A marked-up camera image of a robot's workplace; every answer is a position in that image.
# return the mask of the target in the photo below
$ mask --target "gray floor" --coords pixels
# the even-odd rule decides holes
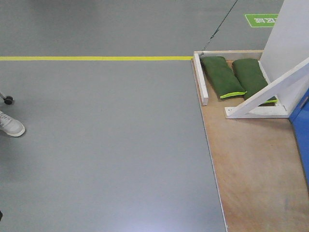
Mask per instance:
[[[28,130],[0,133],[1,231],[225,231],[191,62],[0,70]]]
[[[0,56],[189,56],[234,1],[0,0]],[[262,49],[239,0],[209,50]],[[189,61],[1,61],[0,231],[223,232]]]
[[[239,0],[208,50],[264,49],[271,28],[243,14],[283,0]],[[0,0],[1,56],[190,56],[234,0]]]

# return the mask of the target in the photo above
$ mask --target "shoe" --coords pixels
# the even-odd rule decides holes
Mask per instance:
[[[0,111],[0,130],[13,137],[19,137],[26,131],[20,121],[6,115],[2,111]]]

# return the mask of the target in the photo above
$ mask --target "wooden edge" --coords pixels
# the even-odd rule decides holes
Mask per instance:
[[[226,118],[288,118],[289,114],[285,108],[280,104],[276,106],[259,106],[250,112],[235,116],[231,112],[236,107],[225,107],[225,117]]]
[[[193,56],[193,65],[195,69],[196,79],[198,82],[200,96],[201,96],[201,103],[202,105],[207,105],[209,97],[208,97],[208,92],[207,92],[206,83],[204,79],[204,73],[203,73],[202,66],[199,60],[199,55],[195,53]]]
[[[195,51],[194,54],[198,54],[201,57],[216,56],[224,57],[229,60],[243,59],[243,58],[254,58],[260,59],[263,50],[230,50],[230,51]]]
[[[193,59],[191,60],[191,64],[192,64],[192,68],[193,68],[193,72],[194,72],[194,80],[195,80],[195,84],[196,84],[196,88],[198,90],[198,81],[197,81],[197,75],[196,75],[196,70],[195,70],[195,66],[194,66],[194,62],[193,62]],[[200,110],[201,110],[201,114],[202,114],[202,120],[203,120],[203,125],[204,125],[204,130],[205,130],[205,134],[206,134],[206,141],[207,141],[207,144],[208,144],[208,149],[209,149],[209,154],[210,154],[210,158],[211,158],[211,164],[212,164],[212,169],[213,169],[213,173],[214,173],[214,179],[215,179],[215,182],[216,182],[216,186],[217,186],[217,191],[218,191],[218,196],[219,196],[219,202],[220,202],[220,206],[221,206],[221,211],[222,211],[222,216],[223,216],[223,220],[224,220],[224,224],[225,224],[225,231],[227,232],[228,230],[228,226],[227,226],[227,223],[226,223],[226,219],[225,219],[225,212],[224,212],[224,209],[223,209],[223,203],[222,203],[222,199],[221,199],[221,194],[220,194],[220,188],[219,188],[219,185],[218,185],[218,179],[217,179],[217,174],[216,174],[216,169],[214,167],[214,163],[213,163],[213,158],[212,158],[212,153],[211,153],[211,147],[210,147],[210,143],[209,143],[209,140],[208,140],[208,135],[207,135],[207,130],[206,130],[206,124],[205,124],[205,118],[203,116],[203,110],[202,110],[202,102],[201,102],[201,97],[200,97],[200,92],[197,91],[197,95],[198,95],[198,99],[199,99],[199,102],[200,102]]]

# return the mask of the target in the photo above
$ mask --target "white wooden strip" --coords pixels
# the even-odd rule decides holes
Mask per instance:
[[[199,55],[194,53],[193,56],[193,64],[195,67],[195,71],[197,74],[197,81],[198,81],[198,86],[199,86],[199,92],[201,95],[201,100],[202,100],[202,105],[207,105],[208,104],[208,92],[206,88],[206,83],[204,79],[204,73],[202,70],[202,66],[199,60]]]
[[[235,108],[236,107],[225,107],[226,118],[288,118],[289,117],[288,112],[280,104],[276,106],[259,106],[244,115],[230,116],[229,113],[233,111]]]
[[[234,50],[234,51],[195,51],[194,54],[199,54],[200,57],[224,57],[228,60],[236,60],[243,58],[260,59],[263,50]]]
[[[252,97],[239,104],[231,111],[226,112],[227,118],[238,118],[250,112],[255,107],[264,103],[266,100],[276,95],[284,88],[290,86],[296,81],[307,78],[309,73],[309,58],[305,59],[291,70],[287,71],[281,77],[270,83],[268,86],[254,94]]]

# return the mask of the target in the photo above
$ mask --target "metal leg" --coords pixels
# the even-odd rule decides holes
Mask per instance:
[[[1,90],[0,90],[0,97],[3,98],[3,99],[5,99],[5,94],[2,93]]]
[[[6,96],[3,92],[0,91],[0,97],[3,98],[4,103],[7,105],[11,105],[13,103],[13,97]]]

